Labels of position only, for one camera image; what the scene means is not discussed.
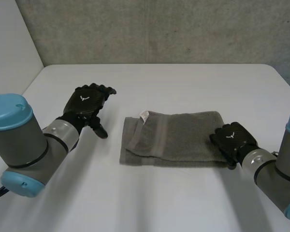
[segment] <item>robotic hand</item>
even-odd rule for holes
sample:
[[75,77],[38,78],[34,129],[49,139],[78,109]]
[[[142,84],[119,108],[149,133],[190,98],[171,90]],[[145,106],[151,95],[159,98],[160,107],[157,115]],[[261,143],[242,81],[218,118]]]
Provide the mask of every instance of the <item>robotic hand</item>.
[[0,179],[0,196],[8,191],[37,196],[76,147],[83,127],[90,126],[100,138],[107,138],[97,115],[111,94],[116,91],[103,85],[76,88],[63,115],[43,130],[25,98],[0,95],[0,156],[8,165]]
[[238,122],[215,129],[215,134],[211,134],[209,138],[219,147],[231,170],[236,168],[238,162],[242,164],[248,151],[258,149],[255,138]]
[[278,157],[258,147],[255,138],[238,122],[217,128],[210,140],[226,158],[228,168],[239,162],[255,184],[290,220],[290,119]]
[[106,88],[104,85],[91,84],[78,87],[64,107],[64,115],[60,119],[78,117],[83,120],[84,126],[90,126],[97,136],[105,139],[108,135],[100,124],[97,114],[111,94],[116,94],[116,90]]

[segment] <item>white label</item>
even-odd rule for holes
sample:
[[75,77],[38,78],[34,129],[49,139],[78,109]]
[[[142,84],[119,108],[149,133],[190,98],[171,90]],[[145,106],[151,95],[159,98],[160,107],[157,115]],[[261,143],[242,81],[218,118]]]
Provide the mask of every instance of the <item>white label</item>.
[[143,125],[146,123],[146,120],[149,117],[149,112],[147,110],[144,110],[140,113],[141,118],[143,119],[144,123]]

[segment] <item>gray towel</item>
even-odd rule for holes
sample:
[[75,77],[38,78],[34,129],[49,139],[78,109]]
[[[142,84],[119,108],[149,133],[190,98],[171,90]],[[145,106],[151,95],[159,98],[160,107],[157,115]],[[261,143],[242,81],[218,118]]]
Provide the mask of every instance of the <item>gray towel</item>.
[[120,163],[168,167],[225,167],[226,161],[208,136],[223,125],[218,112],[125,119]]

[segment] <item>silver cylinder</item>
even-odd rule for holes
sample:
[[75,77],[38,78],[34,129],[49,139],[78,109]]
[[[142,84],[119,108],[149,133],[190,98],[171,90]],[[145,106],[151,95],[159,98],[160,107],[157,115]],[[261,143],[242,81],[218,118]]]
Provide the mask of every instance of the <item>silver cylinder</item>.
[[285,131],[282,139],[276,167],[283,174],[290,177],[290,133],[288,131]]
[[47,140],[33,115],[24,125],[0,131],[0,156],[9,166],[20,166],[46,152]]
[[275,160],[276,157],[270,152],[263,149],[256,149],[249,152],[242,163],[243,170],[252,178],[255,179],[256,171],[266,162]]

